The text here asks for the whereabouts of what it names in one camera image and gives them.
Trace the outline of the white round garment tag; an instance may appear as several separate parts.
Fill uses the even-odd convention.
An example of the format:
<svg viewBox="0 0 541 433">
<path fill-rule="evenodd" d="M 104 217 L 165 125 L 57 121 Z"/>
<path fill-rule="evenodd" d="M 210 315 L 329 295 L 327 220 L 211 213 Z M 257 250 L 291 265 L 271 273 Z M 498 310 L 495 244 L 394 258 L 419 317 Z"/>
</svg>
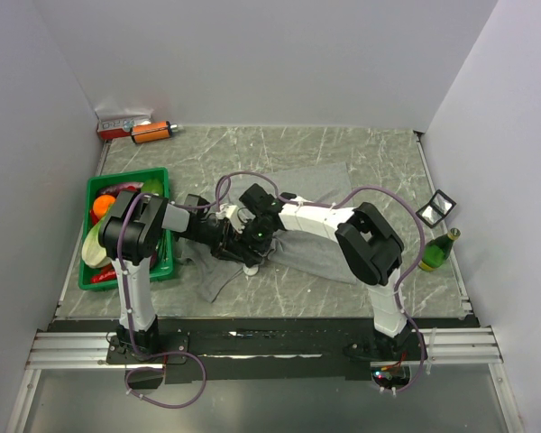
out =
<svg viewBox="0 0 541 433">
<path fill-rule="evenodd" d="M 258 266 L 253 266 L 253 267 L 244 266 L 243 267 L 243 272 L 247 276 L 254 276 L 258 273 L 258 271 L 259 271 Z"/>
</svg>

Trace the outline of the grey garment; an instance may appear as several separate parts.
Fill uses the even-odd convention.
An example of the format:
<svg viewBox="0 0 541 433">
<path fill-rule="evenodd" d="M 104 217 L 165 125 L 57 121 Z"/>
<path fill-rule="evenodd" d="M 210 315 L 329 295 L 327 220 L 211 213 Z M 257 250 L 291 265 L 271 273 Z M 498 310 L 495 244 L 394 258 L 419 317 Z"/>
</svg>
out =
<svg viewBox="0 0 541 433">
<path fill-rule="evenodd" d="M 338 203 L 352 189 L 347 165 L 344 162 L 267 173 L 267 178 L 280 192 L 296 193 L 302 198 L 321 203 Z M 181 239 L 179 264 L 194 264 L 198 270 L 196 292 L 207 302 L 214 302 L 231 280 L 244 275 L 240 263 L 221 261 L 210 253 L 210 248 L 197 242 Z M 273 236 L 268 262 L 286 265 L 298 271 L 354 285 L 340 247 L 328 239 L 299 231 L 279 231 Z"/>
</svg>

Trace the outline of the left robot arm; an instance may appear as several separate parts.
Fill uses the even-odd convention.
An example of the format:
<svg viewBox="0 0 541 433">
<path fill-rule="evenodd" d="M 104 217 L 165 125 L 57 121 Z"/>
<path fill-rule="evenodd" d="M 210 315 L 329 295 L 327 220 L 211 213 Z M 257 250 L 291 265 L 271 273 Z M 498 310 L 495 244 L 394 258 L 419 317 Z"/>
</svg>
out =
<svg viewBox="0 0 541 433">
<path fill-rule="evenodd" d="M 139 362 L 148 363 L 160 353 L 150 265 L 164 231 L 207 246 L 217 259 L 253 263 L 252 252 L 241 244 L 228 219 L 207 215 L 212 206 L 192 194 L 178 206 L 160 195 L 123 191 L 105 216 L 98 242 L 105 248 L 118 281 L 118 346 Z"/>
</svg>

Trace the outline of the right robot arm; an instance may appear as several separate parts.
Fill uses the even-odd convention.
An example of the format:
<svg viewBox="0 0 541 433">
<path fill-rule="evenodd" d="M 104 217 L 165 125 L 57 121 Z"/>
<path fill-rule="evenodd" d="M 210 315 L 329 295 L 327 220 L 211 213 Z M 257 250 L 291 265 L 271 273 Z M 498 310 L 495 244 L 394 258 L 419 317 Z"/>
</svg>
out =
<svg viewBox="0 0 541 433">
<path fill-rule="evenodd" d="M 410 329 L 400 302 L 404 244 L 373 204 L 323 206 L 292 193 L 274 197 L 258 184 L 239 200 L 253 214 L 242 231 L 242 239 L 252 247 L 277 231 L 315 235 L 337 244 L 349 271 L 368 287 L 378 353 L 392 360 L 406 351 Z"/>
</svg>

